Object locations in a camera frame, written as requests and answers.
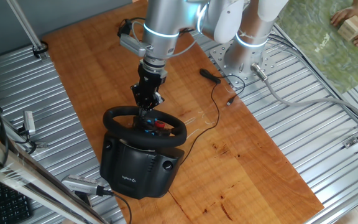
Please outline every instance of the gray cable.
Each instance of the gray cable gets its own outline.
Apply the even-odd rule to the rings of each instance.
[[[303,64],[304,64],[310,71],[313,71],[313,69],[312,69],[307,63],[305,63],[305,62],[303,61],[303,58],[301,58],[301,56],[299,56],[299,55],[296,54],[296,53],[293,53],[293,52],[289,51],[289,49],[291,49],[291,50],[293,50],[293,51],[298,52],[297,49],[294,49],[294,48],[292,48],[292,47],[290,47],[290,46],[287,46],[288,48],[284,48],[284,47],[282,47],[282,46],[277,45],[277,47],[280,48],[280,49],[282,49],[281,52],[287,53],[287,54],[290,54],[290,55],[296,57],[298,60],[300,60],[301,62],[303,62]],[[287,102],[287,101],[283,100],[282,98],[280,98],[280,97],[274,92],[274,90],[273,90],[273,88],[270,86],[270,83],[269,83],[268,80],[266,80],[265,82],[267,82],[267,83],[266,83],[267,88],[270,90],[270,92],[272,93],[272,95],[273,95],[278,101],[280,101],[280,102],[282,102],[282,103],[284,103],[284,104],[286,104],[286,105],[288,105],[288,106],[306,106],[306,105],[308,105],[308,104],[310,104],[310,103],[320,103],[320,102],[328,102],[328,101],[330,101],[330,102],[338,103],[338,104],[341,104],[341,105],[344,105],[344,106],[348,107],[349,109],[351,109],[350,111],[351,111],[352,113],[354,113],[354,114],[358,117],[358,109],[357,109],[355,106],[352,106],[350,103],[348,103],[348,102],[346,102],[346,101],[339,100],[339,99],[335,99],[335,98],[323,98],[323,99],[318,99],[318,100],[312,100],[312,101],[302,102],[302,103],[305,103],[305,104],[303,104],[303,105],[297,105],[297,104],[302,104],[302,103],[291,103],[291,102]]]
[[[264,82],[265,82],[267,88],[269,89],[269,91],[274,96],[274,98],[276,98],[278,101],[280,101],[281,103],[283,103],[285,105],[288,105],[288,106],[307,106],[307,105],[310,105],[310,104],[313,104],[313,103],[333,102],[333,103],[337,103],[337,104],[344,105],[344,106],[348,107],[349,109],[351,109],[351,111],[353,113],[358,115],[358,109],[356,107],[352,106],[348,102],[345,102],[345,101],[339,100],[339,99],[334,99],[334,98],[322,98],[322,99],[310,100],[310,101],[299,102],[299,103],[292,103],[292,102],[285,101],[285,100],[283,100],[281,97],[279,97],[277,95],[277,93],[273,90],[273,88],[270,85],[268,80],[265,80]]]
[[[132,33],[134,34],[134,37],[136,39],[136,41],[140,44],[140,40],[137,38],[136,36],[136,32],[135,32],[135,24],[139,24],[141,26],[143,26],[142,23],[138,22],[138,21],[134,21],[132,22]],[[176,56],[179,56],[183,53],[185,53],[186,51],[190,50],[192,48],[192,46],[194,46],[196,44],[197,40],[194,40],[194,42],[192,44],[190,44],[190,46],[188,46],[185,50],[177,53],[177,54],[173,54],[173,55],[156,55],[156,54],[152,54],[154,57],[161,57],[161,58],[172,58],[172,57],[176,57]]]

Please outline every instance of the mounting plate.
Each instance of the mounting plate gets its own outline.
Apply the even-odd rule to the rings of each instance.
[[[238,70],[233,70],[231,68],[227,68],[224,61],[224,55],[230,45],[232,45],[233,40],[226,44],[219,45],[209,51],[209,54],[214,59],[214,62],[216,65],[218,65],[218,68],[221,69],[223,74],[225,75],[237,75],[240,77],[246,84],[252,83],[255,80],[259,80],[259,78],[256,76],[255,73],[252,73],[250,70],[247,72],[245,69],[241,73]],[[262,65],[259,65],[261,69],[266,73],[266,75],[269,75],[270,73],[276,71],[276,63],[270,58],[268,53],[266,51],[263,51],[262,53],[263,63]],[[238,80],[236,77],[227,77],[230,84],[234,89],[238,89],[242,87],[242,82]]]

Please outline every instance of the wooden block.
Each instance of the wooden block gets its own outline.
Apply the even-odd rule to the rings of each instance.
[[[358,17],[353,16],[352,18],[345,20],[341,28],[339,28],[338,34],[341,35],[347,41],[351,41],[355,36],[357,36]]]

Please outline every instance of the cable connector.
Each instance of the cable connector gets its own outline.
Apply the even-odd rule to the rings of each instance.
[[[234,99],[236,98],[236,96],[233,96],[232,98],[230,98],[230,99],[227,101],[226,105],[230,106],[230,105],[233,103],[233,101],[234,101]]]
[[[260,81],[265,82],[268,78],[267,75],[262,71],[257,63],[251,65],[251,70],[256,73]]]

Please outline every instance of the metal bracket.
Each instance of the metal bracket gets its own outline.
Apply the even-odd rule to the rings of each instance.
[[[356,137],[350,137],[349,139],[347,139],[346,141],[343,142],[343,145],[346,147],[346,149],[349,149],[350,147],[352,147],[353,145],[358,143],[358,139]]]
[[[230,45],[232,45],[232,43],[233,43],[233,40],[231,40],[230,42],[228,42],[226,44],[219,45],[209,51],[209,54],[214,59],[214,62],[218,65],[218,67],[222,70],[222,72],[225,75],[236,75],[236,76],[240,77],[242,80],[244,80],[244,82],[246,84],[252,83],[254,81],[259,81],[259,78],[256,76],[257,75],[256,73],[246,73],[245,71],[239,72],[238,70],[233,70],[226,66],[225,61],[224,61],[224,55],[225,55],[226,51],[228,50],[228,48],[230,47]],[[262,58],[263,58],[263,63],[260,65],[260,68],[262,69],[263,72],[265,72],[265,74],[270,74],[270,73],[276,71],[277,65],[270,58],[270,56],[268,55],[268,53],[266,51],[263,51]],[[239,82],[238,78],[228,77],[227,79],[230,81],[231,85],[235,89],[242,87],[242,82]]]
[[[46,142],[36,142],[37,149],[48,149],[48,144]]]

